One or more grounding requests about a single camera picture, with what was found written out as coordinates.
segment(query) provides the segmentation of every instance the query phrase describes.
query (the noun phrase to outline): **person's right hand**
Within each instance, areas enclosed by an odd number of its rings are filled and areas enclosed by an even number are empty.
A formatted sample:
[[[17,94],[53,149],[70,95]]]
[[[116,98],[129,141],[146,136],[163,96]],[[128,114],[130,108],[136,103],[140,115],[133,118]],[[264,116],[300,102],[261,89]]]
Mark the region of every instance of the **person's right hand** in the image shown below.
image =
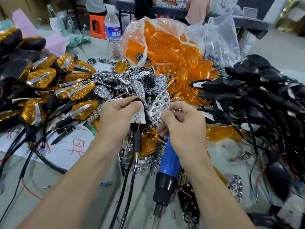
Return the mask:
[[[180,109],[181,112],[170,111],[174,109]],[[202,165],[211,168],[204,115],[184,101],[171,102],[170,110],[161,113],[165,123],[157,128],[160,136],[170,134],[171,145],[187,172]]]

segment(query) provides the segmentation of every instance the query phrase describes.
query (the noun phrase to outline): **bottle label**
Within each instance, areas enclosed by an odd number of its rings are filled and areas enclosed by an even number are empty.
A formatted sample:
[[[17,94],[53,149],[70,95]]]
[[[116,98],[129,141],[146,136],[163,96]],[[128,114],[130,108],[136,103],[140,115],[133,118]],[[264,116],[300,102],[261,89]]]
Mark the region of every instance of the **bottle label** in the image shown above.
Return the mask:
[[[106,38],[108,39],[120,39],[121,28],[120,27],[108,27],[105,26]]]

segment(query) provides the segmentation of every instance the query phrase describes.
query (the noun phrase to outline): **cardboard box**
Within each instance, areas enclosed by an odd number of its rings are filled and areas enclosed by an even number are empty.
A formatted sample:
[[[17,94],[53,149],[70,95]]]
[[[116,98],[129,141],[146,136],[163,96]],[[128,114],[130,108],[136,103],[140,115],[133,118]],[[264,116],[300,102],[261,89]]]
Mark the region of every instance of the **cardboard box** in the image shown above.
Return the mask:
[[[7,18],[12,18],[12,12],[22,9],[29,20],[35,25],[36,18],[43,23],[49,23],[49,14],[44,0],[0,0],[4,14]]]

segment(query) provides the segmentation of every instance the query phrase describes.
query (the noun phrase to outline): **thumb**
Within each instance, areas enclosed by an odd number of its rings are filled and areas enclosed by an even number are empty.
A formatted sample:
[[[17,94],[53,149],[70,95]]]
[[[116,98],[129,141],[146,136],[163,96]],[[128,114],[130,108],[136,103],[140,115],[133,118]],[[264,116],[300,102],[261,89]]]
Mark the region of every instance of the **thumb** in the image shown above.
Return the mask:
[[[137,102],[131,102],[125,108],[122,108],[120,112],[124,114],[128,119],[138,111],[140,111],[141,105]]]
[[[161,116],[162,116],[163,121],[167,124],[169,129],[171,127],[173,127],[175,124],[179,123],[179,121],[176,119],[174,113],[167,109],[162,111]]]

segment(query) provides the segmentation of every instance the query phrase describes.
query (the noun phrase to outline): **forearm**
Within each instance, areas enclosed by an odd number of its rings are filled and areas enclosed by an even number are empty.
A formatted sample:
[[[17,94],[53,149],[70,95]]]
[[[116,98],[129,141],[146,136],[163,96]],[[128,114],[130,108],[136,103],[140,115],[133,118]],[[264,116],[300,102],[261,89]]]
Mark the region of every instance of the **forearm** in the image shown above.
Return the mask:
[[[207,229],[255,229],[240,203],[233,197],[211,166],[190,168],[200,215]]]
[[[110,163],[89,148],[18,229],[80,228]]]

